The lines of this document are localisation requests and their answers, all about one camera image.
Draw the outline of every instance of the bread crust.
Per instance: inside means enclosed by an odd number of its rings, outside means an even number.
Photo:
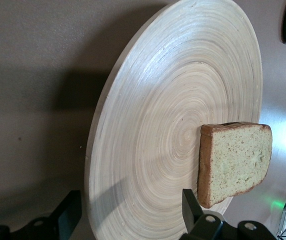
[[[223,197],[221,200],[218,200],[217,202],[211,203],[210,199],[210,193],[211,193],[211,152],[213,148],[213,133],[217,132],[223,132],[228,131],[233,128],[248,128],[250,126],[260,126],[260,128],[263,131],[271,131],[270,126],[265,124],[258,124],[258,123],[252,123],[252,122],[230,122],[230,123],[224,123],[224,124],[207,124],[202,125],[201,127],[201,137],[200,137],[200,147],[199,147],[199,167],[198,167],[198,180],[197,180],[197,199],[199,204],[209,209],[214,204],[221,203],[225,200],[225,197]],[[253,185],[249,189],[245,191],[239,191],[236,192],[234,195],[230,196],[237,196],[241,194],[245,194],[249,191],[251,191],[255,186],[259,185],[264,178],[256,185]]]

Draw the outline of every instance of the round wooden tray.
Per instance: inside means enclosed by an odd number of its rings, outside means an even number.
[[[258,41],[236,3],[181,0],[153,16],[117,60],[92,120],[85,191],[96,238],[179,239],[182,189],[197,194],[201,125],[257,122],[261,102]]]

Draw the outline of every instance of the bamboo plate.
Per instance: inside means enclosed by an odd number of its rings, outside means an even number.
[[[153,16],[112,69],[92,120],[87,213],[98,240],[186,232],[203,124],[259,120],[258,41],[232,0],[181,0]],[[211,209],[221,214],[231,198]]]

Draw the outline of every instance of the green light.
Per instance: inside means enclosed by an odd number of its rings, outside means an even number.
[[[277,199],[273,199],[270,196],[266,196],[264,197],[264,202],[270,205],[270,211],[271,213],[273,212],[273,210],[275,209],[280,209],[283,210],[284,209],[284,201],[281,200],[277,200]]]

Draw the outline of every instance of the bolt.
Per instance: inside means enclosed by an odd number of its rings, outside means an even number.
[[[250,222],[247,222],[247,223],[245,223],[245,225],[244,225],[247,229],[249,229],[249,230],[255,230],[255,229],[257,229],[257,227],[253,224],[253,223],[250,223]]]
[[[205,220],[209,223],[214,223],[216,221],[215,218],[211,215],[206,216]]]

